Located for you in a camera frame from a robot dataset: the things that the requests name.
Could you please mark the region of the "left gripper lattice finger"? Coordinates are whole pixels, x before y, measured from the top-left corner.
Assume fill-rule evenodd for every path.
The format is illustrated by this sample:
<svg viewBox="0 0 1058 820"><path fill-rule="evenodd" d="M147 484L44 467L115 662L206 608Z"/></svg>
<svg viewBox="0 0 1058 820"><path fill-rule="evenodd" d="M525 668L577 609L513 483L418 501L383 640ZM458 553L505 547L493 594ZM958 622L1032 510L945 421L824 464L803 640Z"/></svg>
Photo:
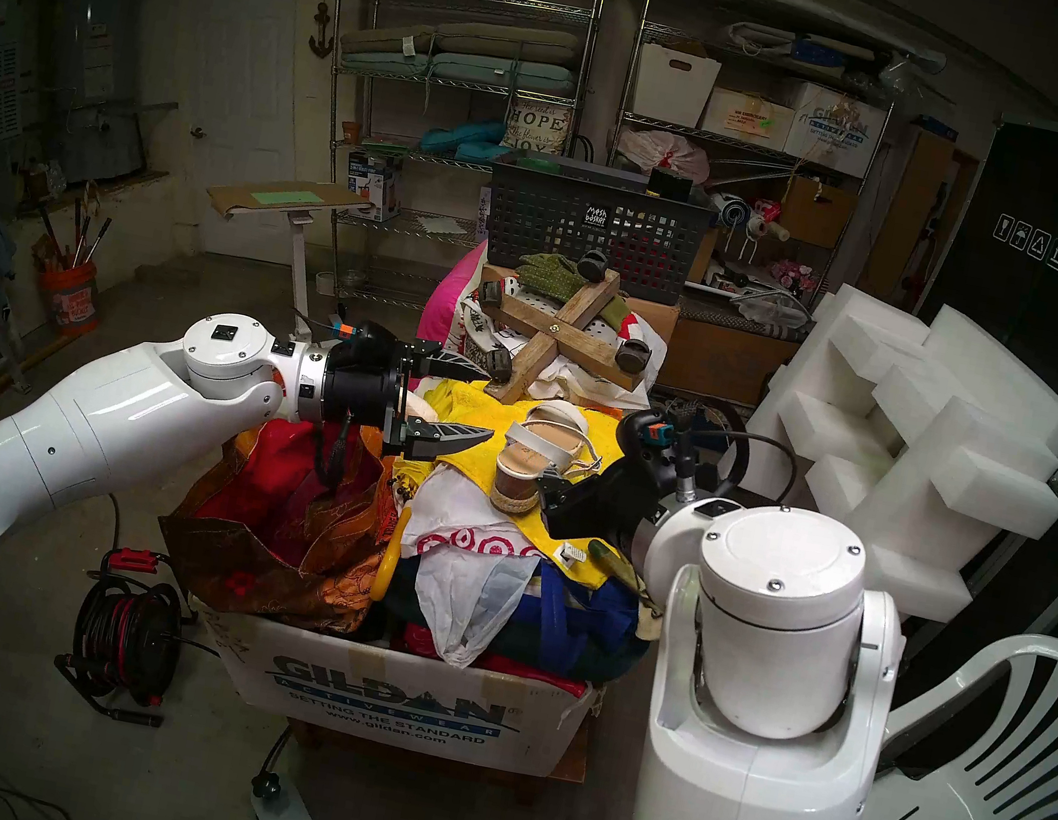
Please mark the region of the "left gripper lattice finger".
<svg viewBox="0 0 1058 820"><path fill-rule="evenodd" d="M466 383L480 382L485 384L492 379L491 375L484 367L478 367L473 360L442 348L435 352L431 377L440 380L448 379Z"/></svg>
<svg viewBox="0 0 1058 820"><path fill-rule="evenodd" d="M405 418L399 453L412 461L432 461L479 447L493 438L490 429L462 423L427 422L419 416Z"/></svg>

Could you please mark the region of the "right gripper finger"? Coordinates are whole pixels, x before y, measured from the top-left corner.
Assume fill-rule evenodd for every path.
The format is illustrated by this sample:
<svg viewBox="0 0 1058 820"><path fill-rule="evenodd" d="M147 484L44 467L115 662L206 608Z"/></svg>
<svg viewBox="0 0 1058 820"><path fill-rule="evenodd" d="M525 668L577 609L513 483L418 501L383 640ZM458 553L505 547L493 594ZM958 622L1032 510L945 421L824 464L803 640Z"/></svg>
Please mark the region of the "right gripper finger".
<svg viewBox="0 0 1058 820"><path fill-rule="evenodd" d="M539 477L539 509L543 520L559 521L565 517L570 491L574 485L571 480L552 474L543 473Z"/></svg>

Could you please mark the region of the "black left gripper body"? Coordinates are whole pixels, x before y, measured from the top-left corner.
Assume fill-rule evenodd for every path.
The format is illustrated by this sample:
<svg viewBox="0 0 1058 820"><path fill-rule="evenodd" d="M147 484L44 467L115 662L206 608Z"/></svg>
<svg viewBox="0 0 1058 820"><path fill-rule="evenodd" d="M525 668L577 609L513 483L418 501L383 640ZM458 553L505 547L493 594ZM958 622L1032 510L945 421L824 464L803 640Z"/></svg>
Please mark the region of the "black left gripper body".
<svg viewBox="0 0 1058 820"><path fill-rule="evenodd" d="M416 434L406 415L408 385L428 375L444 351L437 342L398 340L386 328L335 323L327 352L316 421L381 430L383 451L415 455Z"/></svg>

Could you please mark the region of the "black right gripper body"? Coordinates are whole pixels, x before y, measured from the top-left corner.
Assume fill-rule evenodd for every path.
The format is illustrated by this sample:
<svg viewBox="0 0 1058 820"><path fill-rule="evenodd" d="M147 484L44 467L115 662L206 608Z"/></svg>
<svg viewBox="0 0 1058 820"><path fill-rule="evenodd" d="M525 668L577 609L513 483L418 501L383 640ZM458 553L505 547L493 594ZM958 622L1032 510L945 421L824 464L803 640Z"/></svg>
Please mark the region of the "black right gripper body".
<svg viewBox="0 0 1058 820"><path fill-rule="evenodd" d="M641 521L655 523L658 508L678 489L672 416L636 411L619 421L620 458L592 476L558 486L548 532L555 539L598 537L628 552Z"/></svg>

